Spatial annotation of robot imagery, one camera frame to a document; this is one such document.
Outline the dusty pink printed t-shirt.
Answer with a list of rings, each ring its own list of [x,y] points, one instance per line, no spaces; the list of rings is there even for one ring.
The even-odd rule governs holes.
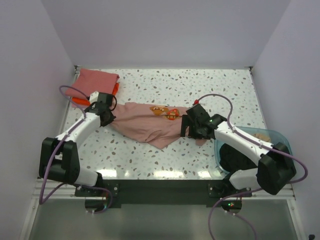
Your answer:
[[[186,107],[126,102],[113,111],[110,126],[121,135],[160,150],[181,137]]]

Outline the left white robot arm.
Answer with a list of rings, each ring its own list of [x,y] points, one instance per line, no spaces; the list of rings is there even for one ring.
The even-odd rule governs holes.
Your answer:
[[[81,167],[78,148],[89,135],[115,120],[113,111],[117,99],[113,94],[94,92],[89,97],[90,105],[70,128],[60,135],[43,140],[40,152],[39,177],[74,186],[86,186],[92,196],[104,190],[102,175]]]

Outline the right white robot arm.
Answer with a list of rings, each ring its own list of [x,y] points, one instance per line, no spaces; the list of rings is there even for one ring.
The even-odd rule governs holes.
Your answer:
[[[247,188],[262,189],[271,195],[277,195],[297,173],[285,144],[260,140],[231,125],[228,118],[219,114],[209,116],[200,104],[193,105],[182,115],[180,135],[199,140],[221,141],[254,164],[251,169],[229,171],[222,181],[223,195],[233,197]]]

